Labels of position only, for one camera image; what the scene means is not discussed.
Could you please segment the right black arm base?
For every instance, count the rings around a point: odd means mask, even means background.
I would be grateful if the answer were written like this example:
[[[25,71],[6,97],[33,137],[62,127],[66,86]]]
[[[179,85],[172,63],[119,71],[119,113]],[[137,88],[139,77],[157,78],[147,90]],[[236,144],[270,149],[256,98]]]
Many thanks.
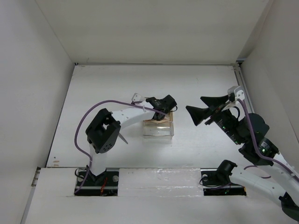
[[[204,196],[246,196],[246,189],[230,181],[233,168],[237,165],[224,160],[218,168],[200,170],[199,185],[203,187]]]

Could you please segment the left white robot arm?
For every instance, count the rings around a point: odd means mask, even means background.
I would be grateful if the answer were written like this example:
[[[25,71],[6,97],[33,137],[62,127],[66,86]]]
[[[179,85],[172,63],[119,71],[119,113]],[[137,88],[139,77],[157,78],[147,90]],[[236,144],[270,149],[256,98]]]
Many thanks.
[[[136,93],[132,101],[135,107],[113,112],[101,109],[85,131],[92,157],[88,180],[96,186],[105,179],[106,153],[115,145],[120,130],[144,120],[163,120],[166,114],[177,107],[171,95],[157,99],[144,98]]]

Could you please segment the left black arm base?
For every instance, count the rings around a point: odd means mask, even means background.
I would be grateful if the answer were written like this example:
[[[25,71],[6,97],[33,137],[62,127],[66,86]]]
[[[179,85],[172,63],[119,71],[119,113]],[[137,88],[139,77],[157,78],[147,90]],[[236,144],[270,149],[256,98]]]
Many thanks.
[[[75,170],[76,196],[118,196],[119,169],[106,169],[102,174],[95,176],[89,172],[85,182],[87,168]]]

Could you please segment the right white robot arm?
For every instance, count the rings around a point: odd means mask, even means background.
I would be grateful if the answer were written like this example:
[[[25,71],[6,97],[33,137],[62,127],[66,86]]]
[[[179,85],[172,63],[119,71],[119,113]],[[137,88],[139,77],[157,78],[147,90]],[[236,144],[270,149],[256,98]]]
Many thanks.
[[[242,186],[273,201],[288,217],[298,221],[299,174],[265,137],[269,126],[264,119],[248,112],[239,97],[201,97],[201,100],[207,108],[186,106],[194,124],[215,123],[236,145],[241,145],[238,151],[251,167],[266,175],[255,175],[246,167],[223,160],[217,169],[201,173],[200,185],[210,191]]]

